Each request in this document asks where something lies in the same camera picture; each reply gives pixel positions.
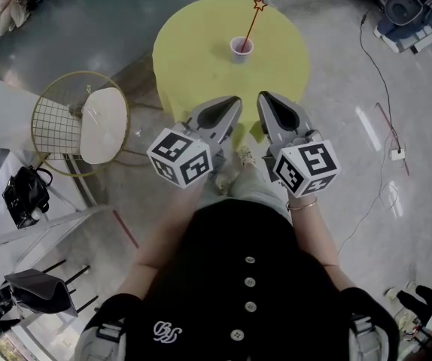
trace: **yellow tablecloth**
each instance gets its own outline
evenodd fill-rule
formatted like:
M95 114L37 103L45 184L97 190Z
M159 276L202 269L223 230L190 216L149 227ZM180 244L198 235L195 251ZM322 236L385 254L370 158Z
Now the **yellow tablecloth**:
M200 0L176 12L154 43L153 62L163 108L175 121L219 96L242 99L243 112L233 133L237 147L248 132L262 138L257 95L273 91L294 102L309 77L309 56L293 23L270 6L258 13L250 39L253 53L234 64L230 41L246 36L253 20L253 0Z

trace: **paper cup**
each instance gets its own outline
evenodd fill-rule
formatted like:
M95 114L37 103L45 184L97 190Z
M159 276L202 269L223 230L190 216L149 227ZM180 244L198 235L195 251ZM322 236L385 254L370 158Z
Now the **paper cup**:
M245 49L242 50L243 44L245 43L245 36L238 36L234 38L231 43L231 51L233 52L234 63L241 64L248 60L248 56L253 52L254 45L251 39L248 39L245 44Z

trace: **red star marker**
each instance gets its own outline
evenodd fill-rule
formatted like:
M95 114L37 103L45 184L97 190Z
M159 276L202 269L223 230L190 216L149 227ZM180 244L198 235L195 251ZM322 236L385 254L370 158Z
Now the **red star marker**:
M254 9L256 10L256 12L254 14L253 21L251 22L251 26L249 27L248 34L246 35L245 42L243 43L243 46L241 47L241 50L239 52L243 53L243 51L245 49L246 42L248 41L249 34L251 33L251 30L253 29L254 21L256 20L256 16L258 15L258 12L263 11L263 9L267 5L268 4L265 3L264 0L254 0Z

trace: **shirt logo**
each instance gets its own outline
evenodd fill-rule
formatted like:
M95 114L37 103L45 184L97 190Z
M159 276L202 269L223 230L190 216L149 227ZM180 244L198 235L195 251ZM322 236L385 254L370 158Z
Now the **shirt logo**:
M155 341L162 342L163 344L171 344L178 339L178 334L183 332L181 328L171 329L172 323L158 321L154 325L154 337Z

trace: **electrical outlet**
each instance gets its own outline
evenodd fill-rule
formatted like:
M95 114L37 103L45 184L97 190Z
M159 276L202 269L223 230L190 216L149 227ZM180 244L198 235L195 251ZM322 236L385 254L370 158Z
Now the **electrical outlet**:
M398 152L398 150L392 150L390 152L390 159L391 160L402 160L402 159L405 159L405 150L403 148L400 149L400 152Z

